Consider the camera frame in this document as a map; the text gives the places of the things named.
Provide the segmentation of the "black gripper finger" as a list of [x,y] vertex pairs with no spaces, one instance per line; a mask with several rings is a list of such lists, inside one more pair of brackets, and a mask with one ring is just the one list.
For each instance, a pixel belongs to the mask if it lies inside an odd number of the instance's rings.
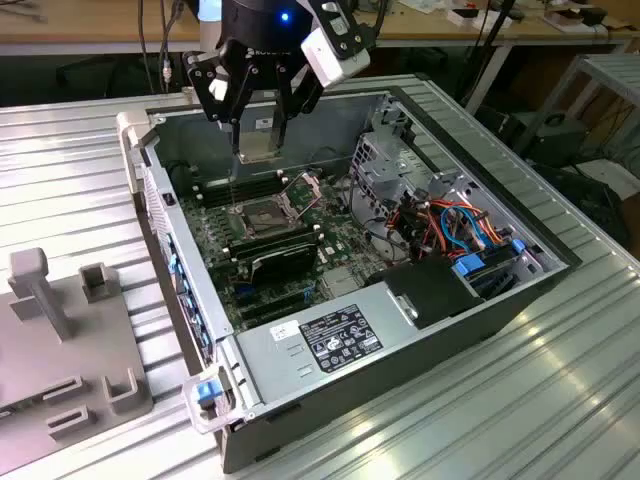
[[251,99],[251,62],[243,55],[225,59],[214,52],[188,51],[183,65],[210,122],[227,125],[234,154],[240,153],[240,123]]
[[297,71],[284,63],[276,64],[277,97],[273,115],[272,146],[285,143],[288,121],[300,113],[308,114],[321,96],[321,84],[308,63]]

